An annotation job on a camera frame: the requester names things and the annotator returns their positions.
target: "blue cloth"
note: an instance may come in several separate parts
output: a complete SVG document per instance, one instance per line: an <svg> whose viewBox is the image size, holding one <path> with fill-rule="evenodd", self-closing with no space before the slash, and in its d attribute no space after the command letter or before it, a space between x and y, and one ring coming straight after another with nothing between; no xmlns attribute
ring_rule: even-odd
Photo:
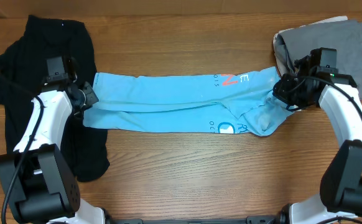
<svg viewBox="0 0 362 224"><path fill-rule="evenodd" d="M151 133L272 134L292 113L272 95L275 67L238 76L195 75L138 78L95 75L100 100L83 124Z"/></svg>

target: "gray fabric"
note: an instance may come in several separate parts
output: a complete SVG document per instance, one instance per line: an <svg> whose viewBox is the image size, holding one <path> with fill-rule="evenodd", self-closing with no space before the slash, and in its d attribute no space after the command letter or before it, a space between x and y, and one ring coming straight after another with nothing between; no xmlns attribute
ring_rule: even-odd
<svg viewBox="0 0 362 224"><path fill-rule="evenodd" d="M281 32L274 42L275 56L289 73L294 73L294 60L320 47L337 49L338 71L354 78L362 99L362 23L348 20L312 24Z"/></svg>

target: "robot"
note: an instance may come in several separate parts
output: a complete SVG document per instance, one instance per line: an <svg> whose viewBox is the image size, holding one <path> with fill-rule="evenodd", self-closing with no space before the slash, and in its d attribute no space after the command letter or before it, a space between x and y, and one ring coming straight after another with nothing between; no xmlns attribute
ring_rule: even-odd
<svg viewBox="0 0 362 224"><path fill-rule="evenodd" d="M7 204L19 223L77 224L308 224L331 223L362 217L362 104L350 75L338 73L335 49L315 49L295 61L297 71L284 74L274 85L275 97L296 111L316 105L329 117L340 147L322 177L320 192L304 202L286 205L277 215L226 220L113 220L103 208L80 197L77 182L60 152L63 129L69 116L98 101L92 87L76 86L72 61L47 60L49 75L24 137L13 154L0 156L0 181Z"/></svg>

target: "wood plank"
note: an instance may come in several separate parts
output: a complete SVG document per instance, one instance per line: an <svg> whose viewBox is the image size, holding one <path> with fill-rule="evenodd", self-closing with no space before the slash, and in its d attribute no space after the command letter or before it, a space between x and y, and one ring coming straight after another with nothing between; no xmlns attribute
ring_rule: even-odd
<svg viewBox="0 0 362 224"><path fill-rule="evenodd" d="M274 66L272 38L278 30L336 15L72 19L86 24L99 71L164 76ZM347 15L362 21L362 13ZM0 19L0 54L21 37L25 24L26 19ZM117 130L109 132L106 145L111 166L102 178L80 183L82 197L116 218L145 220L274 214L318 192L338 149L326 114L315 108L294 114L266 138ZM0 106L0 154L5 151ZM2 198L0 187L0 209Z"/></svg>

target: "garment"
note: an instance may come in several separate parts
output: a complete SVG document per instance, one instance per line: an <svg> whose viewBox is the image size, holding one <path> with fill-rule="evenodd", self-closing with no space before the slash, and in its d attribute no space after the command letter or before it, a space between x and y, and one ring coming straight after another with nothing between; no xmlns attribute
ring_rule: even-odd
<svg viewBox="0 0 362 224"><path fill-rule="evenodd" d="M362 99L362 23L341 16L280 31L274 37L279 71L293 74L294 61L320 47L337 50L339 73L354 78Z"/></svg>
<svg viewBox="0 0 362 224"><path fill-rule="evenodd" d="M97 73L92 128L153 133L272 134L291 112L272 95L275 67L238 76L130 77Z"/></svg>
<svg viewBox="0 0 362 224"><path fill-rule="evenodd" d="M81 22L39 19L29 16L24 35L0 55L0 76L36 95L48 75L46 60L71 56L78 66L76 84L93 84L96 67L90 36ZM32 114L29 95L9 86L0 77L0 105L6 112L7 153L12 153ZM109 167L106 158L107 130L86 128L71 117L63 132L61 152L79 181L101 177Z"/></svg>

